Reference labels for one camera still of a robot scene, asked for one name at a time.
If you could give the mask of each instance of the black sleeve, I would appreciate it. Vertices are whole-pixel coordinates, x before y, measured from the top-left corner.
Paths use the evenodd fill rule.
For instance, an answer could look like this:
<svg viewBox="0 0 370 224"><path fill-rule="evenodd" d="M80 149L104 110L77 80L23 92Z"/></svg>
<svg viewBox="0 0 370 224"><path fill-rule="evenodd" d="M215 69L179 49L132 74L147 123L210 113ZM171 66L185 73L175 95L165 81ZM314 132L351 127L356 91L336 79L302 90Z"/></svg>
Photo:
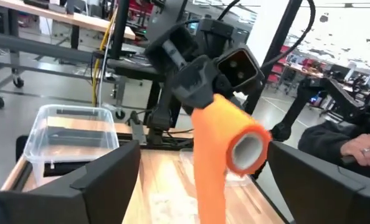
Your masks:
<svg viewBox="0 0 370 224"><path fill-rule="evenodd" d="M363 130L356 126L340 126L331 121L307 128L298 142L298 149L333 164L340 164L340 148L358 137Z"/></svg>

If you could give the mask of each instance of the yellow cable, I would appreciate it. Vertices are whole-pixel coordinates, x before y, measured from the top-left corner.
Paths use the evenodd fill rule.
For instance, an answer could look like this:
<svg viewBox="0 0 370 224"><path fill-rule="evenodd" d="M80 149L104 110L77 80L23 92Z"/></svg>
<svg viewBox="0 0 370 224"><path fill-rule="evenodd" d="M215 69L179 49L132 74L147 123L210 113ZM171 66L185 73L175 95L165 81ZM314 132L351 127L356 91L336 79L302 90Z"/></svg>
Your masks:
<svg viewBox="0 0 370 224"><path fill-rule="evenodd" d="M105 34L103 35L102 42L100 43L99 50L103 50L103 46L105 46L105 44L108 40L110 28L111 28L111 25L114 23L114 21L116 19L116 14L117 14L117 8L113 12L113 15L112 15L112 17L109 21L109 25L108 25L108 27L105 31ZM95 66L94 66L94 70L93 70L93 74L92 74L92 106L97 106L96 89L97 89L97 74L98 74L99 63L100 63L100 60L97 59L96 62L95 62Z"/></svg>

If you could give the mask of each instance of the ring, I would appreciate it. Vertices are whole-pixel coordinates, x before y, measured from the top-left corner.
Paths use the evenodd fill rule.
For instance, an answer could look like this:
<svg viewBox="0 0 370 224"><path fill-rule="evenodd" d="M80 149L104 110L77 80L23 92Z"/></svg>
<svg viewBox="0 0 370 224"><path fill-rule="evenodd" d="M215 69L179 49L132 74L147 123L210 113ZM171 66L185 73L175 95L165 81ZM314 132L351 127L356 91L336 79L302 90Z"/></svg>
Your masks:
<svg viewBox="0 0 370 224"><path fill-rule="evenodd" d="M364 153L367 153L367 152L370 152L370 147L368 148L364 148L361 150L361 152L364 154Z"/></svg>

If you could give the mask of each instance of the person's hand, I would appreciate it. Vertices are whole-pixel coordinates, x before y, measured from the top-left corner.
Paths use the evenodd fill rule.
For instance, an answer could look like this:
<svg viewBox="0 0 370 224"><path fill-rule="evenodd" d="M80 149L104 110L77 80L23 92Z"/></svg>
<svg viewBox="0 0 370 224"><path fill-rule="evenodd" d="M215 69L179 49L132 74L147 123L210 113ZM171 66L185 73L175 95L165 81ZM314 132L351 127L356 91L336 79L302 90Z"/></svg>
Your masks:
<svg viewBox="0 0 370 224"><path fill-rule="evenodd" d="M354 156L361 166L370 166L370 134L362 134L341 146L342 156Z"/></svg>

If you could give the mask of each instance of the orange cylindrical handle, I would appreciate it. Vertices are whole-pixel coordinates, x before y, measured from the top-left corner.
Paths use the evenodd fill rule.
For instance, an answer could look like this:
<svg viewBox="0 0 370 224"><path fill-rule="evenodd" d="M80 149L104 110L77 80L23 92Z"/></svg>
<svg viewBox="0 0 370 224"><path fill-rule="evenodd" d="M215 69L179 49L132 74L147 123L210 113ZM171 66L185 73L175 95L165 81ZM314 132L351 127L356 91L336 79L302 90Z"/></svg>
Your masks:
<svg viewBox="0 0 370 224"><path fill-rule="evenodd" d="M199 218L201 224L225 224L227 168L239 175L253 174L267 158L271 137L249 114L218 94L214 95L214 102L206 108L194 109L191 118L194 126L194 178ZM234 148L241 148L239 141L245 136L256 138L258 149L253 149L253 144L249 144L249 148L242 146L242 150L259 152L259 155L252 164L242 167L234 162Z"/></svg>

